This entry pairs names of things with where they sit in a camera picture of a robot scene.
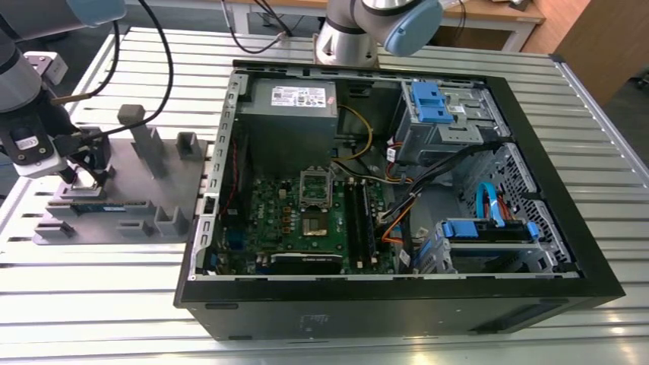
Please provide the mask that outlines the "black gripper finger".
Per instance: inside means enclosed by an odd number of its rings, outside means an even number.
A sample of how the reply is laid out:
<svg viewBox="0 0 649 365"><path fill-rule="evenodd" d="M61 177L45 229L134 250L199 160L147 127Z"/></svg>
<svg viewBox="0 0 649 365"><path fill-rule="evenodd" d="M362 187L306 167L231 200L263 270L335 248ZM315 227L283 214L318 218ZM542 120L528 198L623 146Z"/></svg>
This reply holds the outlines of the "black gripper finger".
<svg viewBox="0 0 649 365"><path fill-rule="evenodd" d="M77 169L71 166L78 163L75 155L65 156L58 152L58 157L62 160L62 169L58 171L58 175L66 184L74 184L78 179Z"/></svg>
<svg viewBox="0 0 649 365"><path fill-rule="evenodd" d="M77 155L75 169L78 179L75 187L81 189L98 189L110 178L110 161L113 148L109 137L97 138Z"/></svg>

